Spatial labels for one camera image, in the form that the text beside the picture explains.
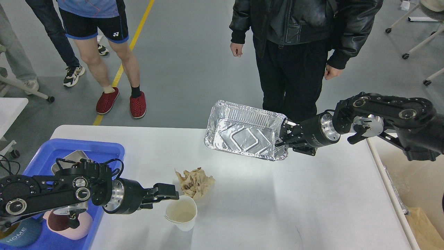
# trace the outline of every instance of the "robotic arm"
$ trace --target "robotic arm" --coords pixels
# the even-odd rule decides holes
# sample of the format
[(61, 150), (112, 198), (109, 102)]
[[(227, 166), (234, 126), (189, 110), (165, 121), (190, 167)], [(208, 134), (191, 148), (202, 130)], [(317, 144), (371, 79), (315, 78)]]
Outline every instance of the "robotic arm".
[[(398, 137), (387, 134), (388, 129)], [(355, 133), (348, 138), (350, 144), (378, 136), (403, 150), (409, 161), (434, 161), (444, 153), (444, 116), (429, 100), (364, 92), (303, 122), (284, 120), (276, 146), (288, 144), (295, 152), (314, 156), (317, 148), (350, 132)]]
[[(73, 165), (62, 169), (60, 161)], [(120, 160), (97, 163), (57, 158), (60, 170), (53, 176), (16, 174), (0, 179), (0, 229), (52, 209), (55, 214), (69, 215), (69, 226), (76, 228), (77, 215), (87, 210), (89, 199), (109, 214), (131, 214), (152, 209), (153, 203), (162, 200), (179, 199), (174, 185), (157, 183), (145, 189), (137, 181), (121, 178), (123, 163), (112, 171), (108, 165), (112, 161)]]

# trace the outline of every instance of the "hand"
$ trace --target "hand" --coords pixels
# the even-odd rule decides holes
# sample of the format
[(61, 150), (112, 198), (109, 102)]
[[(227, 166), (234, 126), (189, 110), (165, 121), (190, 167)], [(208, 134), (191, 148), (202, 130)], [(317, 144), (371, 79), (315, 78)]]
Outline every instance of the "hand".
[(243, 44), (231, 43), (230, 49), (231, 49), (231, 52), (233, 53), (233, 56), (241, 57), (243, 46), (244, 46)]
[(343, 69), (335, 69), (330, 65), (326, 65), (325, 66), (325, 73), (324, 73), (324, 77), (326, 80), (330, 80), (333, 77), (338, 77), (342, 74), (344, 70)]

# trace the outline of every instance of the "person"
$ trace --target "person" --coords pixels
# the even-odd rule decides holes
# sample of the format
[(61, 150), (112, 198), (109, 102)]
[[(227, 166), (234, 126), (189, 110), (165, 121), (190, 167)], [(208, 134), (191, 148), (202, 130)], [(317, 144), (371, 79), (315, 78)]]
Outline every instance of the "person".
[(122, 61), (123, 70), (130, 82), (130, 112), (134, 118), (142, 118), (147, 105), (145, 94), (140, 91), (139, 63), (127, 41), (128, 25), (123, 0), (59, 0), (58, 4), (66, 36), (74, 39), (80, 57), (103, 87), (96, 105), (97, 113), (108, 113), (119, 95), (119, 89), (110, 84), (107, 66), (96, 52), (99, 28)]
[(6, 49), (5, 56), (11, 67), (12, 73), (16, 78), (22, 81), (28, 88), (33, 90), (39, 90), (39, 82), (37, 75), (32, 68), (32, 64), (16, 36), (16, 33), (12, 29), (11, 23), (0, 4), (0, 44)]
[[(52, 44), (67, 66), (67, 73), (63, 80), (63, 86), (74, 86), (79, 80), (79, 77), (85, 73), (85, 68), (80, 65), (68, 38), (65, 36), (65, 30), (63, 29), (62, 22), (54, 8), (54, 3), (52, 0), (25, 1), (45, 27), (49, 39), (51, 39)], [(101, 44), (98, 44), (98, 50), (101, 56), (105, 56), (109, 53), (109, 50)]]
[(317, 113), (323, 77), (341, 75), (359, 53), (381, 6), (382, 0), (236, 0), (230, 49), (241, 57), (251, 27), (263, 109), (303, 121)]

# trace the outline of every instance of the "white table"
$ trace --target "white table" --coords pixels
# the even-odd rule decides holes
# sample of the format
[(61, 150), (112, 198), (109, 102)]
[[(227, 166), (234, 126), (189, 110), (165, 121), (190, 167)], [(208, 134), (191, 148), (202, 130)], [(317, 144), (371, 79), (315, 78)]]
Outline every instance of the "white table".
[[(11, 127), (16, 118), (28, 104), (27, 98), (0, 97), (0, 141), (6, 141), (4, 134)], [(0, 154), (10, 151), (15, 141), (11, 141), (6, 147), (0, 147)]]
[(204, 129), (62, 125), (51, 138), (117, 142), (123, 178), (178, 187), (174, 170), (202, 167), (216, 183), (198, 200), (194, 229), (163, 215), (170, 201), (130, 215), (104, 214), (91, 250), (411, 249), (366, 142), (289, 152), (264, 161), (208, 149)]

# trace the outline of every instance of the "sneaker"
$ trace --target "sneaker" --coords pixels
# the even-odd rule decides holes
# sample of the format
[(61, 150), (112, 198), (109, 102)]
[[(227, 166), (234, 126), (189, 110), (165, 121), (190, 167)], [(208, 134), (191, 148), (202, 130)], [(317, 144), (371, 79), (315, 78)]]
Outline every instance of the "sneaker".
[(85, 73), (85, 68), (82, 65), (79, 65), (77, 68), (68, 67), (66, 68), (68, 71), (66, 73), (66, 77), (63, 80), (63, 86), (72, 87), (79, 80), (79, 76)]
[(117, 96), (119, 96), (119, 89), (116, 87), (113, 87), (113, 89), (115, 90), (113, 93), (105, 94), (105, 92), (102, 92), (102, 96), (99, 98), (99, 101), (95, 107), (97, 113), (104, 115), (111, 110), (112, 106), (114, 105), (114, 101), (116, 100)]
[(110, 52), (105, 46), (101, 44), (97, 44), (97, 47), (99, 49), (99, 55), (101, 56), (106, 56)]
[[(37, 82), (37, 79), (28, 80), (24, 82), (25, 86), (32, 89), (32, 90), (39, 90), (39, 83)], [(32, 95), (32, 93), (25, 91), (27, 95)]]
[(147, 112), (147, 102), (145, 100), (145, 94), (140, 91), (141, 95), (138, 98), (130, 97), (130, 111), (131, 115), (136, 118), (142, 118)]

